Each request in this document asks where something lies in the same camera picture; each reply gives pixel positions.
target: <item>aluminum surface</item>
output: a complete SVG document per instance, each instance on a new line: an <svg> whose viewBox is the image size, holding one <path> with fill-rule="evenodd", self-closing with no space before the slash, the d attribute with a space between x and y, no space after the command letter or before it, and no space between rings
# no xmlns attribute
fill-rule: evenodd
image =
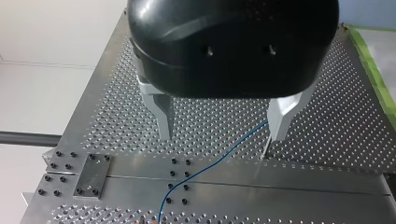
<svg viewBox="0 0 396 224"><path fill-rule="evenodd" d="M78 177L60 175L44 179L26 210L21 223L134 223L143 218L152 223L158 215L167 181L114 178L106 179L100 201L73 198ZM59 190L56 197L51 192ZM163 210L166 223L218 224L352 224L396 221L392 199L387 195L266 189L241 186L190 183L189 190L176 189L172 202Z"/></svg>
<svg viewBox="0 0 396 224"><path fill-rule="evenodd" d="M57 146L63 155L50 159L56 164L47 169L52 179L40 182L37 190L45 193L35 192L21 223L134 223L142 217L149 224L169 183L218 160L266 119L268 106L266 100L174 101L175 138L161 141L141 101L121 16ZM386 181L373 174L396 170L394 131L343 31L326 58L313 101L292 122L284 145L273 143L269 161L261 160L267 137L268 129L261 129L230 158L189 182L188 191L172 192L163 210L166 223L395 223ZM89 153L113 157L100 200L73 196ZM354 160L362 165L351 164ZM323 166L324 161L337 167ZM64 169L66 164L73 169ZM345 172L349 169L362 172Z"/></svg>
<svg viewBox="0 0 396 224"><path fill-rule="evenodd" d="M265 120L267 106L267 100L176 98L174 139L160 140L155 118L141 100L122 16L57 147L80 157L52 158L59 166L48 171L67 172L64 165L73 163L79 173L87 153L107 153L121 161L166 163L177 158L210 163ZM394 136L356 50L339 31L311 102L293 120L287 139L273 143L269 154L282 161L394 173ZM237 148L228 162L251 164L249 171L254 170L267 137L264 128ZM132 169L128 164L116 162L110 174L125 175Z"/></svg>

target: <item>white wall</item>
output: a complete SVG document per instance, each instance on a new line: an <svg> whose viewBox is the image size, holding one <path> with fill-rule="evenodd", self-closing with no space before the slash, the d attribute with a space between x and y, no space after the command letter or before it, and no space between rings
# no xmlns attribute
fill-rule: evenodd
<svg viewBox="0 0 396 224"><path fill-rule="evenodd" d="M94 68L125 7L126 0L2 0L0 55Z"/></svg>

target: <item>blue wire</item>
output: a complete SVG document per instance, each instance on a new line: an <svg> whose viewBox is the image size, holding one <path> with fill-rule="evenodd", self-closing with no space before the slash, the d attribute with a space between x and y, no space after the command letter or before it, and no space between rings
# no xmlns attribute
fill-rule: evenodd
<svg viewBox="0 0 396 224"><path fill-rule="evenodd" d="M259 129L261 129L262 127L264 127L266 124L268 123L268 119L266 121L264 121L262 124L260 124L259 126L257 126L255 129L251 130L249 133L247 133L243 138L241 138L239 141L236 142L235 146L233 146L230 150L227 151L227 153L225 153L218 161L216 161L215 163L207 166L205 169L201 170L200 172L196 173L195 175L190 176L189 178L179 182L178 184L174 185L171 189L169 189L169 191L166 193L165 197L163 198L163 202L161 203L161 208L160 208L160 212L158 214L158 224L160 224L161 222L161 213L163 212L163 205L165 204L166 198L169 196L169 194L178 186L186 183L187 181L193 179L194 177L200 175L201 173L205 172L206 170L214 167L215 165L219 164L219 162L221 162L222 160L224 160L224 158L226 158L234 149L236 149L237 147L239 147L239 145L241 145L241 143L243 143L247 138L249 138L251 135L253 135L256 131L258 131Z"/></svg>

